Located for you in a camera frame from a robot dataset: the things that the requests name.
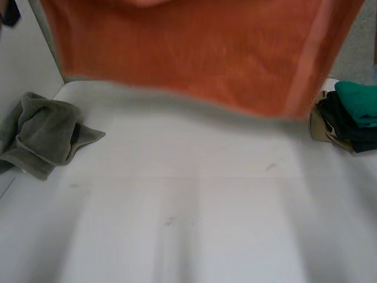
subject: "gray towel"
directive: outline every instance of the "gray towel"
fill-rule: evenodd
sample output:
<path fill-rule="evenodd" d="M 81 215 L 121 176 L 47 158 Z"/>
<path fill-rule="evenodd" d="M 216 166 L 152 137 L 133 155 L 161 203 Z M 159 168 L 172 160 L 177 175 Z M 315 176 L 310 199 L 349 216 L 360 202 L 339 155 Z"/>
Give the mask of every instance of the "gray towel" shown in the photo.
<path fill-rule="evenodd" d="M 72 104 L 26 93 L 0 125 L 0 173 L 13 165 L 45 180 L 68 164 L 77 149 L 105 133 L 83 126 Z"/>

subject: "olive green towel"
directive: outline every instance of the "olive green towel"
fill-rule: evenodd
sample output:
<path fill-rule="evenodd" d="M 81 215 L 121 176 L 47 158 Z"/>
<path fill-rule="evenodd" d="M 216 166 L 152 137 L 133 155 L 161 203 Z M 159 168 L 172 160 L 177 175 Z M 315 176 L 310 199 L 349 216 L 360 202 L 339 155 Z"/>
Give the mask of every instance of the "olive green towel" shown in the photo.
<path fill-rule="evenodd" d="M 377 127 L 377 86 L 340 81 L 335 91 L 359 128 Z"/>
<path fill-rule="evenodd" d="M 0 125 L 0 173 L 13 165 L 45 180 L 105 133 L 81 124 L 76 106 L 26 93 Z"/>

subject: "folded clothes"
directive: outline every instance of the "folded clothes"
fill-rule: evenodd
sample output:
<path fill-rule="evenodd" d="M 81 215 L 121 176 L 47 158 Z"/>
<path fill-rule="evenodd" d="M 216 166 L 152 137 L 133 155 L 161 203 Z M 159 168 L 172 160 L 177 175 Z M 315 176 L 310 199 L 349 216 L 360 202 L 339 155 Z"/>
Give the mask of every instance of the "folded clothes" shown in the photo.
<path fill-rule="evenodd" d="M 331 91 L 317 104 L 323 119 L 334 128 L 336 137 L 350 141 L 355 152 L 377 149 L 377 128 L 359 128 L 342 105 L 337 92 Z"/>
<path fill-rule="evenodd" d="M 335 90 L 358 127 L 377 127 L 377 86 L 340 81 Z"/>
<path fill-rule="evenodd" d="M 353 152 L 352 143 L 350 141 L 340 140 L 332 133 L 332 130 L 333 128 L 323 120 L 319 110 L 314 107 L 310 114 L 310 134 L 312 139 L 319 142 L 332 143 L 348 152 Z"/>
<path fill-rule="evenodd" d="M 24 94 L 0 125 L 0 172 L 15 165 L 45 180 L 55 166 L 68 164 L 79 147 L 105 136 L 81 120 L 72 104 Z"/>
<path fill-rule="evenodd" d="M 364 0 L 41 0 L 62 71 L 303 119 Z"/>

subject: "orange towel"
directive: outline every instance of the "orange towel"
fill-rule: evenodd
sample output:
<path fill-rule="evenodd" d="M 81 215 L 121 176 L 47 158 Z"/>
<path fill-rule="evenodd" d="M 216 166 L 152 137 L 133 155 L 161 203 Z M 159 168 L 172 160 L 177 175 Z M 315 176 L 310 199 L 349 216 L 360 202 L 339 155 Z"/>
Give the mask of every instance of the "orange towel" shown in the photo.
<path fill-rule="evenodd" d="M 41 2 L 64 74 L 300 119 L 363 0 L 173 0 L 148 8 L 128 4 L 140 0 Z"/>

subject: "stack of folded clothes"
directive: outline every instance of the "stack of folded clothes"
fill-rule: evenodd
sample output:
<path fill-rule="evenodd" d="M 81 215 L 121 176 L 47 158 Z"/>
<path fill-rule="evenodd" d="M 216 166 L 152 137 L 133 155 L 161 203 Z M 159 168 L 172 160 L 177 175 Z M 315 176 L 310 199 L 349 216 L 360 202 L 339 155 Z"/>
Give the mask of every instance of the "stack of folded clothes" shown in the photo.
<path fill-rule="evenodd" d="M 313 140 L 330 142 L 349 152 L 377 149 L 377 86 L 349 81 L 315 105 L 310 115 Z"/>

